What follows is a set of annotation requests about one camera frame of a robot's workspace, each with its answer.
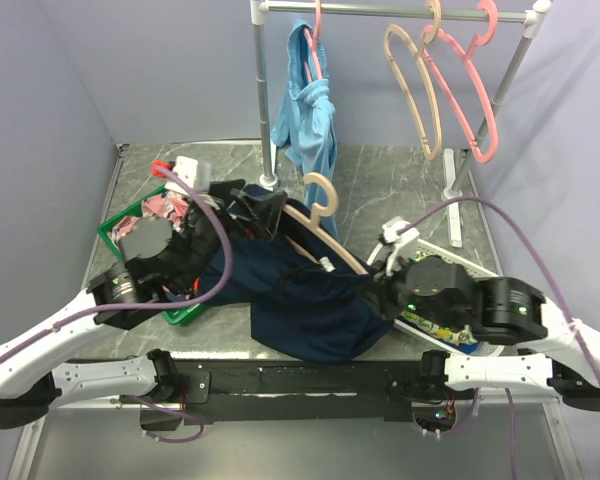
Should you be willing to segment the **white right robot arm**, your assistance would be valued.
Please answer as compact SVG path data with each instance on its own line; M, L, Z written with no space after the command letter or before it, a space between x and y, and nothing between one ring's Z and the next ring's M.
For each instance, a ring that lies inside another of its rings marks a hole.
M528 283L497 276L459 258L440 255L379 265L359 290L384 320L413 314L453 331L468 328L480 343L511 346L518 355L426 352L422 389L522 389L559 397L566 405L600 412L600 332Z

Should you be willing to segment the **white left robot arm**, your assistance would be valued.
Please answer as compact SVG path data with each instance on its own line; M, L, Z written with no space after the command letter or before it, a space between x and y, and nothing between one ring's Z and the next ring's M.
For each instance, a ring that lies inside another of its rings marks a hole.
M244 183L220 182L208 197L187 202L178 227L161 216L139 218L120 241L120 261L60 311L0 345L0 430L82 400L171 399L183 380L167 351L87 364L71 359L90 343L130 331L159 311L198 305L194 283L228 247L230 236L271 236L286 202L285 193L253 194Z

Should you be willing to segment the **navy blue shorts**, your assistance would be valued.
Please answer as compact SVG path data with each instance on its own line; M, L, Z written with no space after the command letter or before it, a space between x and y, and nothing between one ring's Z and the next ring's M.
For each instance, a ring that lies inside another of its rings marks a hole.
M237 190L254 196L273 193L254 184ZM286 204L310 214L296 199L287 196ZM231 216L225 224L231 232L231 275L205 303L249 304L251 336L257 342L303 361L333 364L365 353L391 330L391 322L358 293L369 274L356 274L283 211L270 240L246 238Z

